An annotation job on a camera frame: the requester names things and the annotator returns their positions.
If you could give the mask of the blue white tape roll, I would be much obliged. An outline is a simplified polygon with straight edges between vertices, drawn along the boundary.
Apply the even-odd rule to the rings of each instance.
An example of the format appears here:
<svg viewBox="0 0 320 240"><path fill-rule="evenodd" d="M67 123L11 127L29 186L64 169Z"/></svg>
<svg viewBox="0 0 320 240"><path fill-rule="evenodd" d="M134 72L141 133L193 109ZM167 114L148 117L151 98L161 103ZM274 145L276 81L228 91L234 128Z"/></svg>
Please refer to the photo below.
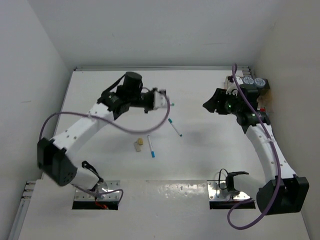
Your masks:
<svg viewBox="0 0 320 240"><path fill-rule="evenodd" d="M249 76L244 76L242 78L242 82L243 82L243 84L250 85L250 86L254 86L254 84L255 84L254 79Z"/></svg>

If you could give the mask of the blue capped marker diagonal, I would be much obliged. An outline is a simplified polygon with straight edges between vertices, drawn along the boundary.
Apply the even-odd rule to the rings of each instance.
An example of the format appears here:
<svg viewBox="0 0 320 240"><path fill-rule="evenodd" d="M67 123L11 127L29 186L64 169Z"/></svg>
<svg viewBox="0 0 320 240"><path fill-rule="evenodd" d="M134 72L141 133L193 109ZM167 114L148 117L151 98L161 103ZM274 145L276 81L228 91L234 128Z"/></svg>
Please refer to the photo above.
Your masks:
<svg viewBox="0 0 320 240"><path fill-rule="evenodd" d="M152 142L151 142L151 137L150 137L149 134L147 135L147 141L148 141L151 157L155 158L155 152L154 152L153 145L152 145Z"/></svg>

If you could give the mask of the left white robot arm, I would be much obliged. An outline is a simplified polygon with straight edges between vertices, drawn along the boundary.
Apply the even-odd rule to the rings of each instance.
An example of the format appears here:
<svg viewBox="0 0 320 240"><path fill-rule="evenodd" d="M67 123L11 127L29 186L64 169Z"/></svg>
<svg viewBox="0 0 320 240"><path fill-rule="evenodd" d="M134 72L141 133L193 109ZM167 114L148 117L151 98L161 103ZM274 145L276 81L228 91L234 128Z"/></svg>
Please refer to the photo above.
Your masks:
<svg viewBox="0 0 320 240"><path fill-rule="evenodd" d="M154 87L143 92L142 76L127 71L116 82L105 89L87 113L65 112L79 116L79 120L62 133L48 139L39 136L37 143L37 166L58 186L72 185L96 200L113 193L105 186L97 170L83 161L81 166L73 163L77 152L102 128L111 125L132 135L146 135L159 129L167 120L171 103L164 89ZM145 130L122 127L115 121L131 107L142 108L144 113L166 109L167 113L156 126Z"/></svg>

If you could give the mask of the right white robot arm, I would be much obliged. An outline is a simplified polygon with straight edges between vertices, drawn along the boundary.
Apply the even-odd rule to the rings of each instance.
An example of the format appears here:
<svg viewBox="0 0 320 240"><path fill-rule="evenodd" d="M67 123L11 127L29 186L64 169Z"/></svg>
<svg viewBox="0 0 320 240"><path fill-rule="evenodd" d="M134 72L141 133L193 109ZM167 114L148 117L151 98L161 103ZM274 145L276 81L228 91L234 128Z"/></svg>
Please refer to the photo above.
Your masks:
<svg viewBox="0 0 320 240"><path fill-rule="evenodd" d="M261 212L273 200L268 215L298 213L306 199L309 182L290 167L273 136L267 113L258 109L260 90L249 84L241 84L240 89L241 92L237 87L217 88L202 106L210 113L236 116L255 149L265 180L260 182L246 171L228 172L223 188L229 192L245 192L256 201Z"/></svg>

